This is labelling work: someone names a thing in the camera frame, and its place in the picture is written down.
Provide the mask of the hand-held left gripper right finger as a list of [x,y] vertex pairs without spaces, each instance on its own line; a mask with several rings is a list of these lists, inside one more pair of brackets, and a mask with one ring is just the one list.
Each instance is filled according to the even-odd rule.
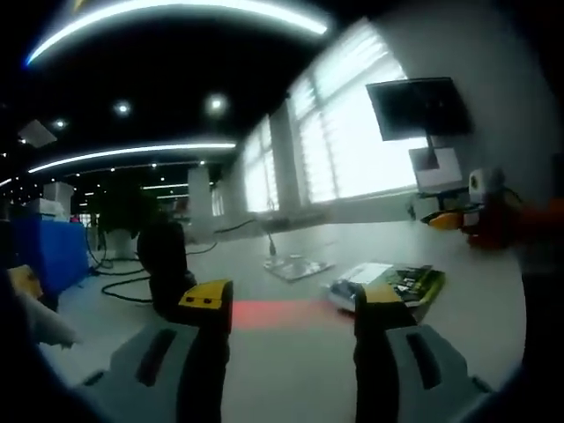
[[358,422],[458,422],[492,392],[391,286],[357,288],[354,335]]

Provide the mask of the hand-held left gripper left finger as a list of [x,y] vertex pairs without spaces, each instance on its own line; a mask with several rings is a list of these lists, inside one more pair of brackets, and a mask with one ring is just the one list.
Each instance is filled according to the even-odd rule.
[[108,422],[219,422],[233,293],[229,279],[189,289],[175,322],[146,325],[78,392]]

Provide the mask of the person's right hand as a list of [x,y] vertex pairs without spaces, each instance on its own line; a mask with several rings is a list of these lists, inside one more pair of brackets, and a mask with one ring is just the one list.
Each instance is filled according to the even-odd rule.
[[461,232],[475,249],[500,250],[510,247],[518,236],[520,211],[506,204],[491,203],[478,211],[478,220]]

